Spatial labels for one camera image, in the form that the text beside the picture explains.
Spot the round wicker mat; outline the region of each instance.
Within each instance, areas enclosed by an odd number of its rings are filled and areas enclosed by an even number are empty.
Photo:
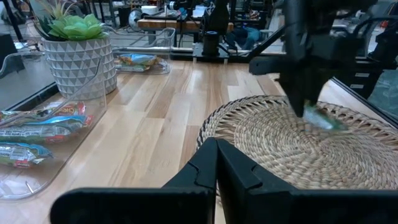
[[[211,114],[198,147],[208,137],[223,138],[300,189],[398,189],[398,131],[348,108],[318,105],[349,130],[306,123],[283,96],[254,96]]]

